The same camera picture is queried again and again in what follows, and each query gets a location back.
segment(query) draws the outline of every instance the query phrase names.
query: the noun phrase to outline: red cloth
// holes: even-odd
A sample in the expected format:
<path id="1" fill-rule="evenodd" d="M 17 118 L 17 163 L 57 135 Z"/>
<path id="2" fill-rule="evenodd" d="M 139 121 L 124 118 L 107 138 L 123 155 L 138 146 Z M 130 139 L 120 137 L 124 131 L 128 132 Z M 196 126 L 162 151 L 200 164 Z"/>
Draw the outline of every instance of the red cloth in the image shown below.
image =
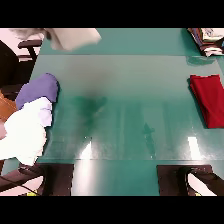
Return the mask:
<path id="1" fill-rule="evenodd" d="M 190 87 L 208 128 L 224 127 L 224 90 L 219 75 L 191 75 Z"/>

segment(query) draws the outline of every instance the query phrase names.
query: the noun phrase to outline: white cloth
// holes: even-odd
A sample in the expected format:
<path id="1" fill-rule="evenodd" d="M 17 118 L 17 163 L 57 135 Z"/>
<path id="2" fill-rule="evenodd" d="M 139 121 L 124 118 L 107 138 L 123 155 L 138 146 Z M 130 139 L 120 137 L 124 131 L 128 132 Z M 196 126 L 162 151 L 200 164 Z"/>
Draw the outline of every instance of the white cloth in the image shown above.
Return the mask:
<path id="1" fill-rule="evenodd" d="M 7 134 L 0 140 L 0 160 L 16 157 L 33 166 L 47 140 L 44 127 L 51 124 L 51 109 L 51 102 L 42 97 L 13 113 L 4 124 Z"/>
<path id="2" fill-rule="evenodd" d="M 55 50 L 72 51 L 86 44 L 97 44 L 101 36 L 95 28 L 10 28 L 20 39 L 46 32 L 51 36 L 51 47 Z"/>

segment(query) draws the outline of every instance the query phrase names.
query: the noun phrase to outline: glossy table surface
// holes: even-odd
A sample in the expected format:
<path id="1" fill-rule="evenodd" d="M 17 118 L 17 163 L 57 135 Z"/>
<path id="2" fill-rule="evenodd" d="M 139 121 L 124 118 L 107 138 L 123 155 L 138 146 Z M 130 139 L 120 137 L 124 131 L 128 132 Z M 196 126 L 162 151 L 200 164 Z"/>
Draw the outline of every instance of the glossy table surface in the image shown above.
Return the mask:
<path id="1" fill-rule="evenodd" d="M 45 40 L 32 79 L 60 83 L 39 162 L 74 163 L 72 195 L 158 195 L 156 165 L 211 164 L 224 178 L 224 130 L 206 129 L 191 74 L 220 74 L 186 29 L 98 29 L 73 52 Z"/>

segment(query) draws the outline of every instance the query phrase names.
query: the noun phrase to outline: teal tabletop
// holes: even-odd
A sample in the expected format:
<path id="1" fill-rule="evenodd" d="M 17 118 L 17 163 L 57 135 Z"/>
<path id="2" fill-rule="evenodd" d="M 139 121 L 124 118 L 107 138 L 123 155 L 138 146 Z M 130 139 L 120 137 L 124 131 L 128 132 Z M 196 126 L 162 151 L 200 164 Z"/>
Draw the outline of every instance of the teal tabletop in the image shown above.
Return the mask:
<path id="1" fill-rule="evenodd" d="M 224 130 L 205 127 L 188 83 L 224 82 L 224 59 L 201 57 L 184 28 L 98 31 L 73 52 L 43 43 L 31 79 L 51 73 L 60 92 L 38 162 L 74 163 L 72 195 L 159 195 L 158 164 L 211 164 L 224 178 Z"/>

